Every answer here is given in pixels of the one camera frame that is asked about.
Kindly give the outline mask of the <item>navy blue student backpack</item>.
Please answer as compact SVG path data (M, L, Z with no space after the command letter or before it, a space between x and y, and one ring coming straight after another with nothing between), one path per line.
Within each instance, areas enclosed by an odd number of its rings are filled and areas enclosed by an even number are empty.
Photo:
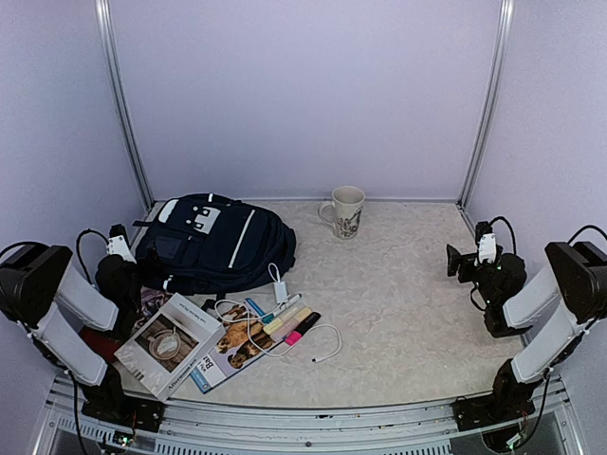
M167 201L144 228L135 258L144 286L178 293L244 292L271 282L268 266L295 263L294 230L278 214L215 193Z

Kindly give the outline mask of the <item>pink black highlighter marker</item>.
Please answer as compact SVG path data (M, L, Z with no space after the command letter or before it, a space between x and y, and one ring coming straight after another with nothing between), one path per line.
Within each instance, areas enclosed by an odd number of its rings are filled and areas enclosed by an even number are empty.
M288 346L294 346L297 344L305 333L309 331L320 318L320 313L312 312L285 338L285 343Z

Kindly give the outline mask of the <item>beige highlighter marker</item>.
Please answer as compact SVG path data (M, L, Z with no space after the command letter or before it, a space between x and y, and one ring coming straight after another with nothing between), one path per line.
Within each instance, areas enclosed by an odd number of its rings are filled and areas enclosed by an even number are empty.
M271 335L273 337L284 337L287 333L290 333L292 330L294 330L311 313L312 313L312 310L309 307L303 308L297 314L295 314L293 317L289 318L285 323L283 323Z

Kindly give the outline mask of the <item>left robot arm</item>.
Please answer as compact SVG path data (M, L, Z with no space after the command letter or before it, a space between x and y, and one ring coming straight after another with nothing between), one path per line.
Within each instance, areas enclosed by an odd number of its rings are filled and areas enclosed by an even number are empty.
M21 241L1 252L1 311L21 325L44 358L62 368L85 398L85 415L122 423L137 405L120 373L65 319L67 309L102 338L125 341L138 318L141 281L121 225L103 236L107 254L96 275L73 263L78 248Z

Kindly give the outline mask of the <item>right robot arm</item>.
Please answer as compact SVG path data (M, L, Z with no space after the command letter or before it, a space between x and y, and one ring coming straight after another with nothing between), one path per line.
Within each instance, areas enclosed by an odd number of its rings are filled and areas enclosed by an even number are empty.
M548 307L554 311L540 332L499 368L491 393L453 403L460 429L532 414L533 392L548 383L554 367L606 317L606 254L593 243L575 237L548 243L547 264L534 277L527 276L515 251L498 245L490 222L478 223L475 244L469 254L446 247L447 274L471 283L470 301L493 337L522 336Z

